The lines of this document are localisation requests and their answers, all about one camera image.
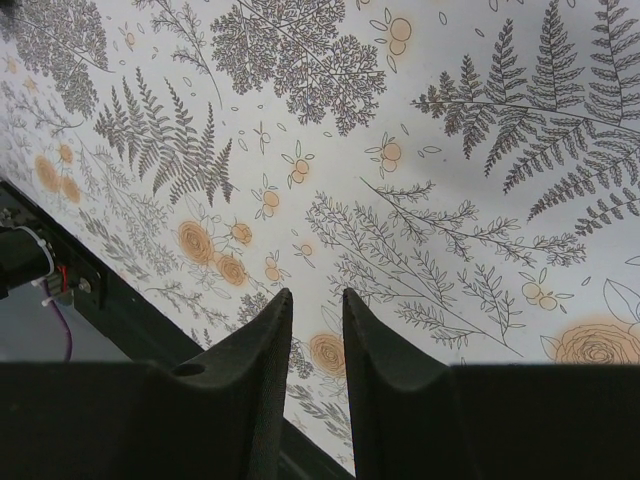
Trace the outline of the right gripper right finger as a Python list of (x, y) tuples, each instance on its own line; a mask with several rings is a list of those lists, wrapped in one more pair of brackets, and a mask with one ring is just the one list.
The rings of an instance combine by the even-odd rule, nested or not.
[(360, 479), (635, 479), (632, 366), (446, 365), (352, 289), (343, 340)]

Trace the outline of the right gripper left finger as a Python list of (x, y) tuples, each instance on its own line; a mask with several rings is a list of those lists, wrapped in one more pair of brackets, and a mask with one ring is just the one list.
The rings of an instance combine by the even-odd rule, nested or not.
[(5, 479), (273, 479), (293, 297), (179, 366), (1, 367)]

